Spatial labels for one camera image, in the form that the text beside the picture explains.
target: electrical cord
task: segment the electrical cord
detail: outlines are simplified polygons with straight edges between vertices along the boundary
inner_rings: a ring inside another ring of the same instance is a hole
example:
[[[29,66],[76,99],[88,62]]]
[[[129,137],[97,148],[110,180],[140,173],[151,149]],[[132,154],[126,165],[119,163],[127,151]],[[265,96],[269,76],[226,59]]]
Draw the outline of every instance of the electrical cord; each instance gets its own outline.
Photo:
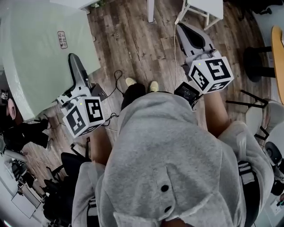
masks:
[[[107,129],[107,130],[110,130],[110,131],[112,131],[112,132],[118,132],[117,130],[114,130],[114,129],[109,129],[109,128],[105,128],[105,129]]]
[[[106,122],[108,121],[108,124],[107,125],[102,125],[104,127],[107,127],[110,125],[110,120],[114,117],[119,117],[119,115],[117,115],[116,113],[111,113],[110,117],[106,120]]]
[[[122,94],[122,96],[124,96],[124,93],[117,87],[118,80],[122,77],[122,75],[123,72],[121,70],[116,70],[114,72],[115,89],[112,91],[110,95],[107,96],[107,98],[110,97],[115,92],[116,89]]]
[[[65,124],[63,124],[63,123],[59,122],[59,124],[58,124],[55,128],[50,127],[50,129],[57,129],[57,128],[59,127],[59,125],[66,126]]]

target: person in black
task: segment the person in black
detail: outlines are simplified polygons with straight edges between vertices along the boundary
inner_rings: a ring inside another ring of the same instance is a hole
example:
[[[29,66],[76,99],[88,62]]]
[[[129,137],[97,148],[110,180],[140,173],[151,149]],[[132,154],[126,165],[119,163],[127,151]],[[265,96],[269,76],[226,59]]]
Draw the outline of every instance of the person in black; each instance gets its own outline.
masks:
[[[35,124],[16,125],[7,109],[6,105],[0,106],[0,131],[3,134],[6,149],[19,152],[29,142],[47,148],[49,136],[43,133],[48,127],[47,119]]]

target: black battery pack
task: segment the black battery pack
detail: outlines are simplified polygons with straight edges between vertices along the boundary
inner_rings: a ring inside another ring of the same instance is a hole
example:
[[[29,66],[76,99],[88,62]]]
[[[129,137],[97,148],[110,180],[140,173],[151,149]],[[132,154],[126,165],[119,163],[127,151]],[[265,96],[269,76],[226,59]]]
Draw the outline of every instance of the black battery pack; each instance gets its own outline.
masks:
[[[183,82],[175,91],[174,94],[186,99],[190,106],[193,108],[197,103],[198,99],[203,95],[200,95],[199,91]]]

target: white chair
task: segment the white chair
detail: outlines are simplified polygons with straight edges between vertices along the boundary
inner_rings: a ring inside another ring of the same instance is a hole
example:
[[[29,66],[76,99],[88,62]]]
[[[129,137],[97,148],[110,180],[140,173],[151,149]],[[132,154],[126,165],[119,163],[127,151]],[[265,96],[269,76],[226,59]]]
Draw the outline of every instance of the white chair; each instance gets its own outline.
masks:
[[[183,0],[182,10],[178,15],[179,21],[182,20],[188,10],[206,18],[204,30],[207,30],[219,20],[223,19],[223,0]],[[210,15],[216,17],[211,23],[209,23]]]
[[[255,103],[226,101],[226,103],[248,106],[245,113],[245,123],[252,134],[264,141],[267,140],[271,131],[280,123],[284,122],[284,105],[270,99],[261,99],[249,92],[241,90],[242,93],[253,97]],[[263,110],[267,111],[268,121],[263,117]],[[259,129],[264,132],[265,137],[257,134]]]
[[[277,124],[265,141],[264,153],[272,166],[277,165],[284,157],[284,121]]]

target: beige sneaker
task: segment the beige sneaker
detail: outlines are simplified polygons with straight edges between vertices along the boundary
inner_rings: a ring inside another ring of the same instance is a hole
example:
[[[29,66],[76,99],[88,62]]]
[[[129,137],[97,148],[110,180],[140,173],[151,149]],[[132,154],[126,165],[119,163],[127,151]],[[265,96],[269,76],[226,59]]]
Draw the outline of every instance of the beige sneaker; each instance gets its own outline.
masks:
[[[126,83],[126,85],[127,85],[128,87],[130,87],[131,85],[134,85],[134,84],[136,84],[137,82],[136,82],[136,80],[132,79],[131,77],[127,77],[127,78],[125,79],[125,83]]]
[[[152,81],[149,88],[150,92],[157,92],[159,91],[159,84],[157,81]]]

